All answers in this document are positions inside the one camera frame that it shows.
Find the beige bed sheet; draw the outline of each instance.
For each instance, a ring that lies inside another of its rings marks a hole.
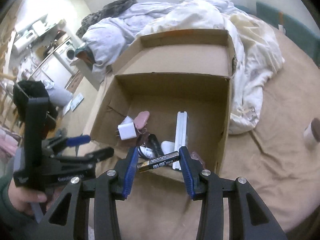
[[[257,127],[229,136],[221,177],[247,178],[288,232],[320,204],[320,149],[309,152],[302,140],[310,121],[320,117],[320,72],[291,40],[275,32],[286,62],[264,88]],[[99,165],[97,175],[116,161]],[[123,240],[196,239],[200,210],[201,201],[191,201],[184,184],[148,172],[137,174],[131,195],[117,202]]]

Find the brown lid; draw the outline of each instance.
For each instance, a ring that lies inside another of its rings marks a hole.
[[[311,131],[317,142],[320,142],[320,120],[318,118],[312,120]]]

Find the floor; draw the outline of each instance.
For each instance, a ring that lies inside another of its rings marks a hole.
[[[67,135],[69,137],[79,136],[82,134],[98,91],[95,90],[95,88],[84,77],[77,87],[74,97],[79,93],[83,95],[84,99],[73,112],[70,109],[61,122],[61,128],[67,129]],[[75,148],[67,148],[64,150],[63,154],[75,155]]]
[[[70,78],[67,90],[71,93],[75,93],[83,77],[83,74],[80,71],[78,71],[78,73],[74,77]]]

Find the teal headboard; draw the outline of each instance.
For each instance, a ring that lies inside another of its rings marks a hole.
[[[281,24],[286,36],[313,59],[320,67],[320,36],[313,33],[307,26],[277,8],[257,1],[257,17],[278,28]]]

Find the human hand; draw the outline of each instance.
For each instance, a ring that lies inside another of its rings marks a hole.
[[[57,188],[54,189],[54,193],[52,195],[52,198],[46,205],[46,210],[47,211],[52,206],[52,204],[56,201],[56,199],[59,197],[59,195],[62,192],[62,190],[64,189],[64,187],[65,186],[61,186],[61,187],[57,187]]]
[[[44,203],[47,201],[47,196],[44,192],[26,187],[16,187],[13,179],[9,185],[8,196],[12,206],[27,215],[33,215],[31,202]]]

